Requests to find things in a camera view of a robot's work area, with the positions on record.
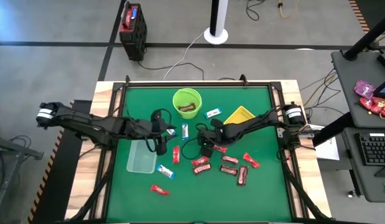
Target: white base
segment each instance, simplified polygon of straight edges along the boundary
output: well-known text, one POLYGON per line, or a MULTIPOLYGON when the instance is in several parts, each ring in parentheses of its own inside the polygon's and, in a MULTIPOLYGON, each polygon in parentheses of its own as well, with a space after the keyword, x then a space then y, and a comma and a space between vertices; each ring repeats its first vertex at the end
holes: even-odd
POLYGON ((215 37, 210 33, 210 28, 207 28, 205 30, 204 37, 207 40, 207 42, 211 44, 216 44, 216 45, 223 44, 228 39, 228 32, 227 30, 223 29, 223 32, 221 33, 221 35, 219 37, 215 37))

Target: wooden board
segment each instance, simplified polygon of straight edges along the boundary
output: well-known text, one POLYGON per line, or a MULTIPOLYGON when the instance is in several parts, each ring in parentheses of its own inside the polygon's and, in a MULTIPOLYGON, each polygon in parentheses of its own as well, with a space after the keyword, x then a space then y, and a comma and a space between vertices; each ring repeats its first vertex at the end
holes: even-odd
MULTIPOLYGON (((216 82, 239 82, 239 81, 216 81, 216 82)), ((259 80, 257 82, 281 82, 282 91, 286 103, 294 101, 297 105, 303 105, 299 86, 296 80, 259 80)), ((95 89, 93 102, 91 104, 90 113, 97 116, 106 116, 108 114, 109 103, 112 94, 112 87, 114 82, 98 82, 95 89)), ((277 92, 274 90, 274 95, 277 99, 277 92)), ((301 139, 303 146, 313 147, 312 141, 309 139, 301 139)), ((81 148, 81 153, 91 149, 94 145, 91 142, 84 142, 81 148)), ((299 171, 303 183, 304 190, 308 193, 316 206, 328 217, 331 217, 328 200, 323 188, 322 177, 319 170, 317 156, 315 151, 306 148, 296 149, 297 161, 299 163, 299 171)), ((76 214, 81 206, 86 202, 89 195, 92 193, 97 173, 98 161, 100 159, 100 149, 96 149, 89 154, 84 155, 78 162, 75 180, 73 181, 72 191, 68 203, 68 209, 65 218, 71 218, 76 214)), ((297 216, 302 217, 299 197, 297 192, 293 189, 294 202, 296 206, 297 216)), ((99 204, 97 206, 97 218, 100 217, 102 209, 101 192, 99 204)))

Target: lime green bucket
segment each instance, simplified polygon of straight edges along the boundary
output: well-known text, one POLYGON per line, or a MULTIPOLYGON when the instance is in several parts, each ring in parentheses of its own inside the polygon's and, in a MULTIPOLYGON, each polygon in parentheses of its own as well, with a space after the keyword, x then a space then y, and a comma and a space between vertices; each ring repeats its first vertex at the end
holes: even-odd
POLYGON ((202 107, 202 98, 199 93, 191 88, 184 88, 178 90, 173 96, 173 106, 180 114, 180 116, 184 119, 192 119, 194 118, 200 108, 202 107), (179 106, 187 106, 191 103, 195 104, 195 109, 193 111, 180 111, 179 106))

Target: white paper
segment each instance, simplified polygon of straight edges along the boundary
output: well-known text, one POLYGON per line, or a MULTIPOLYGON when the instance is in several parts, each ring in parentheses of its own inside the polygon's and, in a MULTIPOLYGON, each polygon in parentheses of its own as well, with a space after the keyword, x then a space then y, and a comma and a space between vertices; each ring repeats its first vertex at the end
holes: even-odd
MULTIPOLYGON (((310 124, 310 127, 314 130, 321 130, 323 126, 310 124)), ((336 138, 333 137, 321 145, 315 147, 317 152, 317 158, 319 159, 333 159, 340 160, 339 152, 337 151, 336 138)))

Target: clear plastic container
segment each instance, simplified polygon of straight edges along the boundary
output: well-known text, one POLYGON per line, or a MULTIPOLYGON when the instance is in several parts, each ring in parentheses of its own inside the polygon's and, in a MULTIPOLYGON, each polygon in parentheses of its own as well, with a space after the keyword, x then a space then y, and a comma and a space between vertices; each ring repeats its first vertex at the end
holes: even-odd
MULTIPOLYGON (((148 140, 151 149, 155 149, 152 139, 148 140)), ((131 141, 129 159, 126 169, 129 172, 151 174, 155 171, 156 152, 148 150, 145 140, 131 141)))

